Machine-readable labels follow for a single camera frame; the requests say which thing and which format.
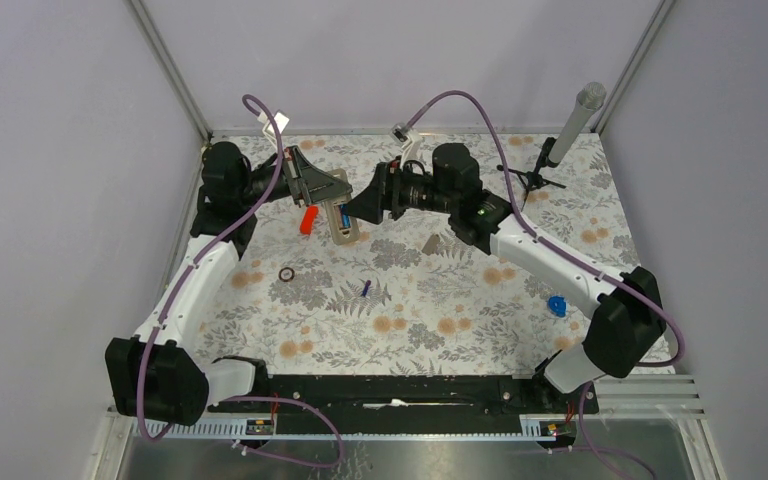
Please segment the blue plastic piece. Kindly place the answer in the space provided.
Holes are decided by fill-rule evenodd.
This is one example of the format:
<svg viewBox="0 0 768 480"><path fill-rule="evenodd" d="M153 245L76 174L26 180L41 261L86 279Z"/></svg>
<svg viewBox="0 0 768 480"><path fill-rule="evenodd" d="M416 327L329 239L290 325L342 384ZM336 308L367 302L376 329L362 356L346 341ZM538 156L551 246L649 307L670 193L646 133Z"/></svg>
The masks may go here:
<svg viewBox="0 0 768 480"><path fill-rule="evenodd" d="M549 311L559 318L564 318L567 314L567 302L562 296L551 296L547 300L547 308Z"/></svg>

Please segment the black mini tripod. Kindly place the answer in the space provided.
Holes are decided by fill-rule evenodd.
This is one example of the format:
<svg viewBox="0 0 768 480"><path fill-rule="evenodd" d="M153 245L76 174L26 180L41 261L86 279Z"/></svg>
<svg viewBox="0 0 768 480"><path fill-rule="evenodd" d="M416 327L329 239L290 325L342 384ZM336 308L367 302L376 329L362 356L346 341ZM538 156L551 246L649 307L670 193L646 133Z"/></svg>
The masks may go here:
<svg viewBox="0 0 768 480"><path fill-rule="evenodd" d="M555 169L561 161L553 157L553 150L558 144L555 137L548 137L541 146L540 153L535 161L533 168L529 171L511 169L508 166L507 157L503 149L499 149L498 154L500 163L496 169L502 173L508 200L511 204L515 203L514 181L515 178L523 187L522 206L527 203L527 198L531 192L543 189L547 186L554 186L560 189L566 189L567 186L548 179L542 171L544 169Z"/></svg>

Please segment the red plastic block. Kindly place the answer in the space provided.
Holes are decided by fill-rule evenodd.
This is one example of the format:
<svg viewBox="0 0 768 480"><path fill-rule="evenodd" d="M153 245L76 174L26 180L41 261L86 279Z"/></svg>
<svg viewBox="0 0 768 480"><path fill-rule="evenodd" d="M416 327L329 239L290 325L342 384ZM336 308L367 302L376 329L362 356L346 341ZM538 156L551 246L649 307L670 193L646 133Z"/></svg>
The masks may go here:
<svg viewBox="0 0 768 480"><path fill-rule="evenodd" d="M310 236L313 233L318 215L319 207L317 205L311 205L306 208L302 221L299 225L299 232L302 235Z"/></svg>

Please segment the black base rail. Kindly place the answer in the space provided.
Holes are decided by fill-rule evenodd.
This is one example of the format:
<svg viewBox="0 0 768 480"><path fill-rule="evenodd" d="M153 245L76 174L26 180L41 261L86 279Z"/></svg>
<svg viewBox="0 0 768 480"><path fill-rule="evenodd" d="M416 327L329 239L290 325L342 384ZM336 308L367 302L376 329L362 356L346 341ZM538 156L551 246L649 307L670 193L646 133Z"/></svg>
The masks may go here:
<svg viewBox="0 0 768 480"><path fill-rule="evenodd" d="M595 393L558 393L549 384L506 375L274 375L255 391L289 404L225 400L211 413L263 414L283 435L327 434L318 409L338 432L365 435L520 434L523 416L566 418L599 412Z"/></svg>

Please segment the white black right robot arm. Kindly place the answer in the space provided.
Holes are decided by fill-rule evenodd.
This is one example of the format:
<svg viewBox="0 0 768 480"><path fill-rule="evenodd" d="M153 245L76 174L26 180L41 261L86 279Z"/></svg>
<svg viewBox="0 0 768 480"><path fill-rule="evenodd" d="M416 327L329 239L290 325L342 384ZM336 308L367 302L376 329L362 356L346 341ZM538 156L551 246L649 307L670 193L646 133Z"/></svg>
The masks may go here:
<svg viewBox="0 0 768 480"><path fill-rule="evenodd" d="M428 173L414 173L400 160L379 163L368 187L343 211L380 224L409 209L447 215L462 242L539 277L589 318L579 345L537 368L542 378L533 396L543 410L561 410L588 381L627 377L666 330L651 272L610 268L525 222L510 201L484 188L477 160L461 143L436 147Z"/></svg>

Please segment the poker chip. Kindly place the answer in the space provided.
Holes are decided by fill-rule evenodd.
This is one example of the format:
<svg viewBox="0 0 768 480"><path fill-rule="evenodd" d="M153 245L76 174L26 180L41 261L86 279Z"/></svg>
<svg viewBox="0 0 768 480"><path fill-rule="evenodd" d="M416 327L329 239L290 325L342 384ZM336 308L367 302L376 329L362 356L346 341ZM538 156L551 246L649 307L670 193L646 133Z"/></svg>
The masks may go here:
<svg viewBox="0 0 768 480"><path fill-rule="evenodd" d="M295 278L295 270L291 267L283 267L279 270L278 278L282 282L290 282Z"/></svg>

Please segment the blue battery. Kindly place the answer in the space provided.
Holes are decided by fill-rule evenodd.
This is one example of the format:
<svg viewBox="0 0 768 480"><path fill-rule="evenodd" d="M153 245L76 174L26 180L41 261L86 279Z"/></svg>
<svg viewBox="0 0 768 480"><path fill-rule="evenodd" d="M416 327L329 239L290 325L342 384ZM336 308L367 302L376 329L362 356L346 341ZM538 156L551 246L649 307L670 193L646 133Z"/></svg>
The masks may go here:
<svg viewBox="0 0 768 480"><path fill-rule="evenodd" d="M345 213L344 210L345 204L339 205L336 207L337 213L339 216L339 225L341 231L349 231L351 229L351 219L350 217Z"/></svg>

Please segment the grey microphone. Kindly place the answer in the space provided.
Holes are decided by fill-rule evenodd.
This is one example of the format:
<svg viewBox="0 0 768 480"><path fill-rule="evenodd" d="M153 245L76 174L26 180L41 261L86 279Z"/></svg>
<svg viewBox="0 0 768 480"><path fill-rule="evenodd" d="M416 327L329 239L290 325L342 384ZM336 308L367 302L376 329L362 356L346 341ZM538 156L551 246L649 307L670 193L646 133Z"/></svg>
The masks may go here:
<svg viewBox="0 0 768 480"><path fill-rule="evenodd" d="M606 87L600 82L589 82L578 92L573 110L547 155L549 167L556 168L563 161L587 122L602 108L606 97Z"/></svg>

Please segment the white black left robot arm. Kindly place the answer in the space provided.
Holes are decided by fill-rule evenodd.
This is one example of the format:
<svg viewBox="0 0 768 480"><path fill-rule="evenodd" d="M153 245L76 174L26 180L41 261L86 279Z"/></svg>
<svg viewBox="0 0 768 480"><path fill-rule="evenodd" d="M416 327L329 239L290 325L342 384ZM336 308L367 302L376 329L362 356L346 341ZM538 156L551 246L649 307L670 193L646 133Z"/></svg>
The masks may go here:
<svg viewBox="0 0 768 480"><path fill-rule="evenodd" d="M117 412L190 426L209 406L231 398L248 411L264 407L271 388L264 361L224 356L198 366L189 353L197 324L242 259L263 204L290 198L318 206L351 191L345 174L314 166L295 145L258 166L232 142L208 146L184 259L144 323L106 348Z"/></svg>

